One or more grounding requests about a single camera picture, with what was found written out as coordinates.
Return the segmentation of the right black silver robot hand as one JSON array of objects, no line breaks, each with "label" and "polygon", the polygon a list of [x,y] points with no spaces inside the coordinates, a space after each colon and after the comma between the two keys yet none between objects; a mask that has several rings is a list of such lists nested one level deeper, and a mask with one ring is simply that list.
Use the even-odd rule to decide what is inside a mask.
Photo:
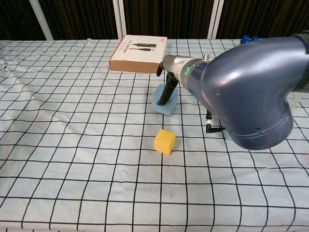
[{"label": "right black silver robot hand", "polygon": [[178,73],[180,66],[176,62],[177,56],[166,55],[162,62],[158,65],[156,75],[160,76],[162,71],[167,71],[167,79],[162,94],[157,102],[157,105],[164,106],[170,100],[175,87],[179,83]]}]

